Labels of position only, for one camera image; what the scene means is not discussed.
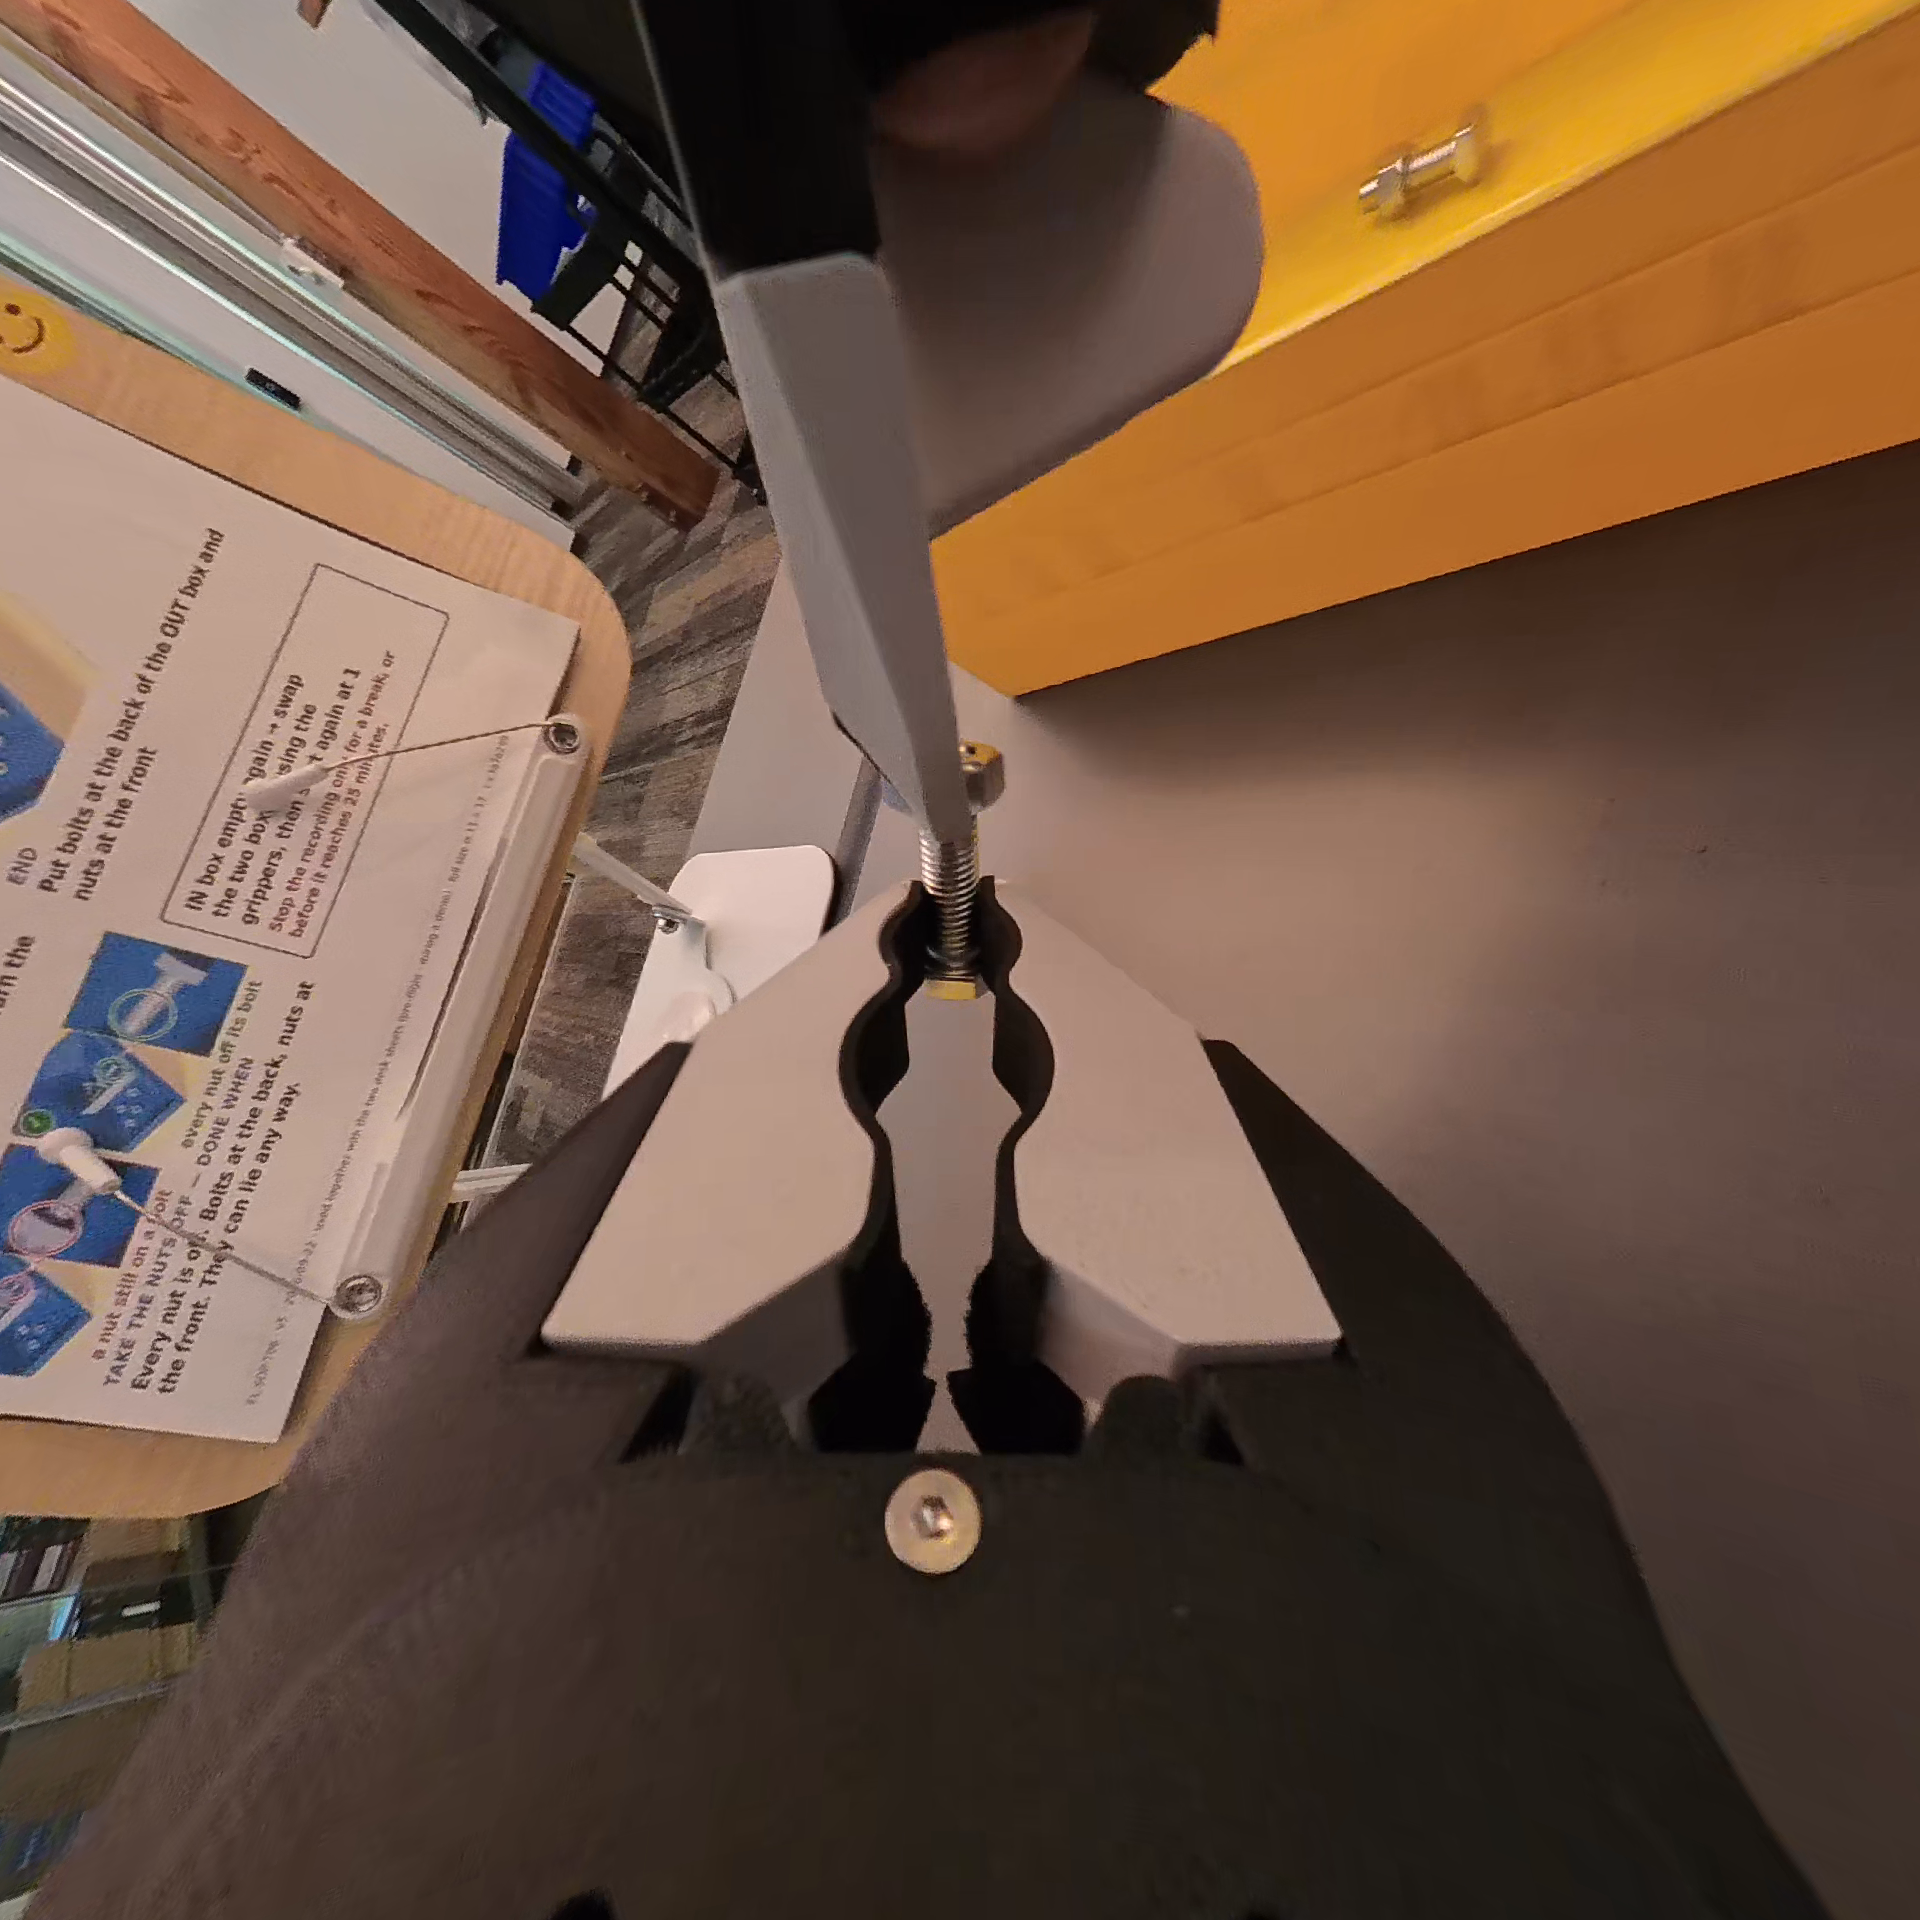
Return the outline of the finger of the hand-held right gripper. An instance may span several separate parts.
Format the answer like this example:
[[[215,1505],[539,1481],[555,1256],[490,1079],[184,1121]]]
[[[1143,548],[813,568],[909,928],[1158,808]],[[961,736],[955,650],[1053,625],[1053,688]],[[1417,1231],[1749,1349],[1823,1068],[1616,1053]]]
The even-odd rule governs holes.
[[[923,835],[968,842],[890,285],[832,255],[710,298],[826,712]]]

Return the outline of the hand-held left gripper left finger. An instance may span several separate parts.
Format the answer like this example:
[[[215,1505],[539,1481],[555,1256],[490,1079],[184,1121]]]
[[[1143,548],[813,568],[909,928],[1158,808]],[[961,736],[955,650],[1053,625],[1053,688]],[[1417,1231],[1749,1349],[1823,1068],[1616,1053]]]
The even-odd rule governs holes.
[[[561,1353],[675,1363],[765,1388],[923,1386],[923,1301],[897,1252],[874,1109],[903,1036],[895,933],[923,897],[897,882],[751,993],[715,969],[725,927],[687,920],[647,960],[663,1095],[542,1323]]]

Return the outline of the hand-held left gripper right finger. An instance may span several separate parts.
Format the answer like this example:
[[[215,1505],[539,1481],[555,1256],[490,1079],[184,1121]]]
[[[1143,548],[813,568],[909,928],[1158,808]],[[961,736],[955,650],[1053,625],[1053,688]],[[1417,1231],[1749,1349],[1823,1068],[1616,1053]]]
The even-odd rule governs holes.
[[[1011,1145],[1040,1258],[1040,1363],[1115,1388],[1326,1355],[1336,1319],[1197,1032],[1027,893],[1001,1009],[1034,1015],[1047,1090]]]

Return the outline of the yellow plastic bin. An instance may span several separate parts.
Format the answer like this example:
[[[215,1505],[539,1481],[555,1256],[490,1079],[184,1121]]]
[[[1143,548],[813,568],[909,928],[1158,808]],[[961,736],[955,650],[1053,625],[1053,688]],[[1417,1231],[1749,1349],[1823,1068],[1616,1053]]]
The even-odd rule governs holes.
[[[1222,4],[1158,85],[1253,162],[1207,380],[931,548],[1019,695],[1918,434],[1918,4]],[[1473,186],[1370,223],[1478,117]]]

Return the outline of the person's right hand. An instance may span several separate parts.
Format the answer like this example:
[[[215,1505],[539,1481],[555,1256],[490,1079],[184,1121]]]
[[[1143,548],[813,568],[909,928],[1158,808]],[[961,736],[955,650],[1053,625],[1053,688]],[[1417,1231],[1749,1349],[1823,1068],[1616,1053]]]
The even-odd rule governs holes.
[[[877,140],[977,161],[1040,128],[1072,92],[1095,35],[1085,8],[961,40],[912,65],[870,108]]]

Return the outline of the blue storage bins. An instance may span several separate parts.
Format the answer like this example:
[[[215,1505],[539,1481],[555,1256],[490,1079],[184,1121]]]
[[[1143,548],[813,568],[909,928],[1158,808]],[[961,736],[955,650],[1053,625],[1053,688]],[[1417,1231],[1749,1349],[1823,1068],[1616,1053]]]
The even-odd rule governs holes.
[[[576,154],[585,154],[594,121],[592,97],[585,89],[539,61],[523,101]],[[495,282],[511,285],[527,303],[545,298],[563,255],[586,234],[578,205],[579,194],[561,171],[520,136],[510,132],[499,154]]]

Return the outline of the white stand base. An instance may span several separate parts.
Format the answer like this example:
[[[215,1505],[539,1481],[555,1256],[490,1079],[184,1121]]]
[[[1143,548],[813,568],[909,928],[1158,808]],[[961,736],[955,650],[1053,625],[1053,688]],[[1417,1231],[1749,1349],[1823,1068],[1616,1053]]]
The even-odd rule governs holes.
[[[663,1044],[695,1040],[813,947],[837,890],[832,855],[816,845],[695,855],[658,888],[579,835],[569,872],[614,884],[653,924],[605,1095]]]

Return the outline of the wooden beam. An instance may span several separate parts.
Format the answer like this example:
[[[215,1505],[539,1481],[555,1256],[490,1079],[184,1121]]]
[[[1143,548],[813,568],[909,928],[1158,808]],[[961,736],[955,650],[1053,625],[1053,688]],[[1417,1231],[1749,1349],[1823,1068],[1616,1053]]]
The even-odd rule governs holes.
[[[134,4],[5,4],[5,26],[278,234],[315,249],[350,298],[592,474],[681,528],[706,514],[719,481],[712,457],[511,314]]]

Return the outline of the printed instruction sheet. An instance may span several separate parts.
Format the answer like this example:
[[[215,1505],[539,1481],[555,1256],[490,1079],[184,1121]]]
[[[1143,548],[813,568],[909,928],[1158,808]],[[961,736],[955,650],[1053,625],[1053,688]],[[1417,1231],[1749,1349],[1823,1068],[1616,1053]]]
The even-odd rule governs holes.
[[[5,381],[5,1419],[266,1444],[578,628]]]

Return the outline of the wooden display board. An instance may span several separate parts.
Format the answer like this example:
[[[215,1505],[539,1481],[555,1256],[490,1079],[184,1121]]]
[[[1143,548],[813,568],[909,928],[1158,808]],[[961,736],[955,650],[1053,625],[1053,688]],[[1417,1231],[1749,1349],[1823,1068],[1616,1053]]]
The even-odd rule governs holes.
[[[578,628],[559,704],[583,743],[569,770],[542,775],[531,820],[490,880],[477,933],[455,981],[465,1018],[425,1072],[400,1130],[400,1171],[375,1203],[369,1273],[384,1308],[403,1301],[434,1256],[465,1151],[495,1075],[520,1040],[586,828],[595,777],[631,688],[621,615],[589,569],[537,531],[421,477],[293,415],[262,393],[141,343],[29,279],[5,274],[5,304],[51,325],[51,347],[5,354],[5,375],[136,441],[270,497],[312,522],[387,548],[467,585],[543,608]],[[294,1464],[326,1403],[379,1335],[376,1321],[326,1323],[310,1351],[285,1432],[272,1444],[5,1419],[5,1511],[35,1517],[166,1520],[272,1489]]]

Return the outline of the aluminium rail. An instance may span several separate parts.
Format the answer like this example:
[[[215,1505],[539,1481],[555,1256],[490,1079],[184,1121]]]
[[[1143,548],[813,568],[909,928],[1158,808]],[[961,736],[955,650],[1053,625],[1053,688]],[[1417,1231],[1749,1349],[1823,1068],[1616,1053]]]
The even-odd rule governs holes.
[[[5,274],[566,545],[561,444],[350,299],[329,268],[17,37],[2,53]]]

